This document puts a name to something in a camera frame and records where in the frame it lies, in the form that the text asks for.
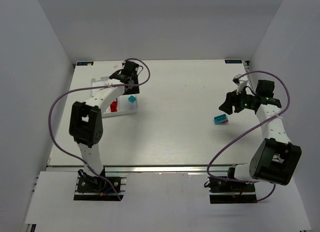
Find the small blue lego brick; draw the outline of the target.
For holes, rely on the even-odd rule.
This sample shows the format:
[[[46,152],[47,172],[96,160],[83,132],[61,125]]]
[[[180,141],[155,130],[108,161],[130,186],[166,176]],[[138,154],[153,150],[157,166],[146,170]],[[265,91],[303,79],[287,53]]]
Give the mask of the small blue lego brick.
[[[130,103],[134,103],[134,102],[136,102],[136,100],[137,100],[137,98],[136,98],[135,96],[133,96],[133,95],[131,95],[131,96],[128,98],[128,101],[129,101]]]

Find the large teal lego brick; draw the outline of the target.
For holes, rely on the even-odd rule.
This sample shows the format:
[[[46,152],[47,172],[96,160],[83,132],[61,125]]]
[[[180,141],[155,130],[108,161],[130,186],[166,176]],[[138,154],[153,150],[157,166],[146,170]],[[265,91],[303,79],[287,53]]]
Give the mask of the large teal lego brick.
[[[226,121],[226,120],[228,120],[228,117],[227,117],[226,114],[222,114],[222,115],[219,115],[219,116],[215,116],[215,117],[213,118],[213,121],[214,121],[214,123],[215,123],[216,125],[222,124],[222,122],[223,122],[223,121]]]

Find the red long lego brick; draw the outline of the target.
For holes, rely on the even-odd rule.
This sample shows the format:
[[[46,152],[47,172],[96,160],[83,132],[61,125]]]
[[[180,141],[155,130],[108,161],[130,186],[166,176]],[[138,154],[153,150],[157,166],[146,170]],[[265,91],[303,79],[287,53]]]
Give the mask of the red long lego brick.
[[[113,101],[109,107],[110,107],[111,113],[117,112],[118,111],[118,100],[116,99],[115,101]]]

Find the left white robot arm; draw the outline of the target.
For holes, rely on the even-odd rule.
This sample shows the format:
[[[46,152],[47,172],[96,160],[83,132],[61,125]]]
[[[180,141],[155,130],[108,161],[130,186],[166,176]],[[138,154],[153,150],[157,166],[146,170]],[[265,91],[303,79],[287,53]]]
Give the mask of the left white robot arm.
[[[98,84],[100,88],[94,89],[90,98],[84,102],[76,101],[72,105],[69,134],[77,143],[85,161],[86,175],[105,175],[98,146],[104,132],[103,118],[128,115],[138,110],[139,67],[135,62],[124,62],[122,69]]]

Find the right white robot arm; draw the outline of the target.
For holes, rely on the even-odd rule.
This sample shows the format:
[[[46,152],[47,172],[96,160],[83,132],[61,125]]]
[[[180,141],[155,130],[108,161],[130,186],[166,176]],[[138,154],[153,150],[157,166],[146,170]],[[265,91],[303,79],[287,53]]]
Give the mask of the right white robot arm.
[[[247,80],[235,79],[237,89],[226,95],[219,109],[228,115],[244,109],[253,110],[261,123],[263,140],[248,164],[229,168],[228,179],[259,182],[266,181],[286,186],[297,167],[302,150],[294,145],[285,132],[280,117],[282,104],[274,98],[275,83],[258,81],[256,91],[247,94]]]

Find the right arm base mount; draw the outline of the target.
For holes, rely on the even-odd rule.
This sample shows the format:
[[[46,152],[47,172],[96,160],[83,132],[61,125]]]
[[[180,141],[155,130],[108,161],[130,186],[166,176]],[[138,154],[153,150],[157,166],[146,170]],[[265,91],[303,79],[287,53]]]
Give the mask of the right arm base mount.
[[[254,204],[257,203],[254,184],[230,182],[209,177],[204,183],[209,189],[210,204]]]

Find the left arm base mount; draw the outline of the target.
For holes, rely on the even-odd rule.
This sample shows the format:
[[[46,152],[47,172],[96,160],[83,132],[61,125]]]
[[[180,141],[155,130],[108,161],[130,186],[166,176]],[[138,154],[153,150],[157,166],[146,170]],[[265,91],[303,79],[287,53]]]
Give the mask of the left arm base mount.
[[[78,170],[78,176],[74,191],[74,201],[109,201],[119,202],[124,197],[126,191],[126,177],[106,177],[114,187],[106,181],[96,176],[86,174],[83,169]]]

